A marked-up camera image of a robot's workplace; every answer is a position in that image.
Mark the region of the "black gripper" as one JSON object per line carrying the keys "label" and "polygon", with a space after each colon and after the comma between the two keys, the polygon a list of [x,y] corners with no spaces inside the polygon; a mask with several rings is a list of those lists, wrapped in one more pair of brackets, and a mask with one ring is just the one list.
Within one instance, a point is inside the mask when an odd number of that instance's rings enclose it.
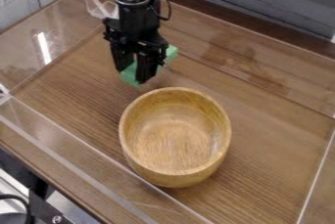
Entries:
{"label": "black gripper", "polygon": [[144,83],[156,73],[158,61],[166,59],[168,43],[158,29],[170,16],[160,16],[160,0],[115,0],[115,4],[119,19],[101,21],[115,69],[123,71],[138,54],[136,82]]}

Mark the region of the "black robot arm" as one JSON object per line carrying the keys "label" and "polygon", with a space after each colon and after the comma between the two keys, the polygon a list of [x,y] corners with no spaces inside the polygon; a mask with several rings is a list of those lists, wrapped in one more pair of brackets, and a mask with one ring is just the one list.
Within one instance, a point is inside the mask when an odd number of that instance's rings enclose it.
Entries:
{"label": "black robot arm", "polygon": [[138,64],[135,81],[143,84],[164,65],[168,43],[159,35],[160,0],[115,0],[118,19],[105,17],[104,39],[109,42],[115,69],[122,72]]}

